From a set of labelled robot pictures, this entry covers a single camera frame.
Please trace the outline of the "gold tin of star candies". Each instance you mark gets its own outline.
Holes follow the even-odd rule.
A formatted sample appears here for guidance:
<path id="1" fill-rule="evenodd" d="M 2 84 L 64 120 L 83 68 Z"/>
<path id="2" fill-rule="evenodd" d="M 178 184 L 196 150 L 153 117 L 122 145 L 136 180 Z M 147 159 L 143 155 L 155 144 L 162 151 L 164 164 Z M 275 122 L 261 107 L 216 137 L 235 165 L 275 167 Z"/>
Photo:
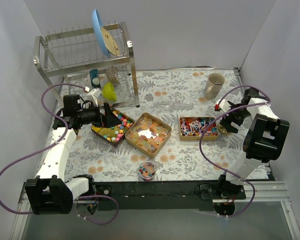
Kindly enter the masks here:
<path id="1" fill-rule="evenodd" d="M 128 131 L 129 128 L 132 127 L 135 121 L 131 117 L 127 116 L 126 114 L 118 111 L 113 107 L 111 107 L 110 109 L 112 113 L 119 120 L 121 120 L 121 124 L 110 128 L 96 127 L 92 125 L 90 129 L 94 134 L 96 134 L 106 143 L 110 144 L 114 148 L 117 148 L 125 140 L 125 133 Z"/>

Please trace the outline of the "gold tin of gummy candies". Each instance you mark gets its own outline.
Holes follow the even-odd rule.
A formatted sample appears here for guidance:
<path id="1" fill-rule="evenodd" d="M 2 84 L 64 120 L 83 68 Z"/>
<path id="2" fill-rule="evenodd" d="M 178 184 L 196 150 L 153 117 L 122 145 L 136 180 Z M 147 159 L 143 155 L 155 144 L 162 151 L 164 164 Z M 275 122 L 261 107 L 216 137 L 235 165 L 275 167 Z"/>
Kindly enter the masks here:
<path id="1" fill-rule="evenodd" d="M 125 139 L 135 149 L 154 159 L 171 136 L 172 128 L 145 112 L 126 131 Z"/>

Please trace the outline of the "gold round jar lid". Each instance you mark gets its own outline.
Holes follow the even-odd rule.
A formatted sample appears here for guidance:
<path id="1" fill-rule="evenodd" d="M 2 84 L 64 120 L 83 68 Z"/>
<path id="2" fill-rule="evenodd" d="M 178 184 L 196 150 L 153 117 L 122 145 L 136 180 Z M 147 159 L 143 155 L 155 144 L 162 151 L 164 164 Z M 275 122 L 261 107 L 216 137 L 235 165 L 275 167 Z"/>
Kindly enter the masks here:
<path id="1" fill-rule="evenodd" d="M 232 134 L 232 132 L 228 132 L 226 130 L 226 128 L 220 124 L 218 125 L 218 131 L 223 135 L 231 135 Z"/>

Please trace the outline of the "gold tin of lollipops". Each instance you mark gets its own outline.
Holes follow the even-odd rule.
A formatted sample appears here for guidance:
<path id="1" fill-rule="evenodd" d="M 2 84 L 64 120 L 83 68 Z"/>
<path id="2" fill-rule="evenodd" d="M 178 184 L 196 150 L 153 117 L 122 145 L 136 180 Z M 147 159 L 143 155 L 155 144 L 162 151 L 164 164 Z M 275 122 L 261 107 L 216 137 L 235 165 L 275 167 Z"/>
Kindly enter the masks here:
<path id="1" fill-rule="evenodd" d="M 214 120 L 214 117 L 180 117 L 179 118 L 179 139 L 181 141 L 199 141 L 207 126 Z M 207 128 L 203 140 L 216 140 L 219 136 L 216 123 Z"/>

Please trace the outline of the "clear round candy jar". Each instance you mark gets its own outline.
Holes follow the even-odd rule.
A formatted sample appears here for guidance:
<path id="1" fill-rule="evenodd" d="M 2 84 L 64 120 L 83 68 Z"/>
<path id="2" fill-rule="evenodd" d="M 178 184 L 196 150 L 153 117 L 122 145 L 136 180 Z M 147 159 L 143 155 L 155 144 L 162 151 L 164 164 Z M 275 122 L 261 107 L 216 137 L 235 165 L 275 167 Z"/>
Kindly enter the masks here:
<path id="1" fill-rule="evenodd" d="M 156 165 L 151 161 L 143 161 L 137 170 L 138 176 L 141 180 L 149 182 L 152 181 L 157 173 Z"/>

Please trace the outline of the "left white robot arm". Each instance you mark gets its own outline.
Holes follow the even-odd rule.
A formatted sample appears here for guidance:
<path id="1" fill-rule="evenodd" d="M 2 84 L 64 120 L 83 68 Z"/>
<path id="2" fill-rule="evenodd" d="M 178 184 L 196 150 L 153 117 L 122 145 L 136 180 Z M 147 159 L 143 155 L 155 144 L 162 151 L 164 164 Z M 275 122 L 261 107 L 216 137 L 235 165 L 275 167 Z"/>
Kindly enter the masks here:
<path id="1" fill-rule="evenodd" d="M 104 103 L 104 113 L 100 112 L 99 95 L 93 89 L 82 103 L 78 94 L 64 96 L 63 108 L 56 113 L 52 126 L 53 146 L 47 151 L 35 178 L 25 183 L 25 192 L 35 215 L 68 214 L 78 197 L 91 200 L 96 196 L 91 175 L 77 175 L 65 182 L 65 169 L 82 126 L 112 128 L 120 124 L 107 102 Z"/>

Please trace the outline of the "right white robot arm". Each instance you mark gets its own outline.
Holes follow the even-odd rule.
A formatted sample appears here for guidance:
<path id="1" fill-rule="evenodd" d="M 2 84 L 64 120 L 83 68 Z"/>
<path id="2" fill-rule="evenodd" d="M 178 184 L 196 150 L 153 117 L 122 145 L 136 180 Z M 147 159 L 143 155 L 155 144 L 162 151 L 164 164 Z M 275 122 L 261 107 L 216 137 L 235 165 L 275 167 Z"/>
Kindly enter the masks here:
<path id="1" fill-rule="evenodd" d="M 243 141 L 239 159 L 229 172 L 223 173 L 216 186 L 222 199 L 236 196 L 243 189 L 244 180 L 259 166 L 277 160 L 282 152 L 290 124 L 276 116 L 270 107 L 270 98 L 260 90 L 249 87 L 240 103 L 232 103 L 224 97 L 215 103 L 215 111 L 223 111 L 219 126 L 226 133 L 238 133 L 245 118 L 252 119 Z"/>

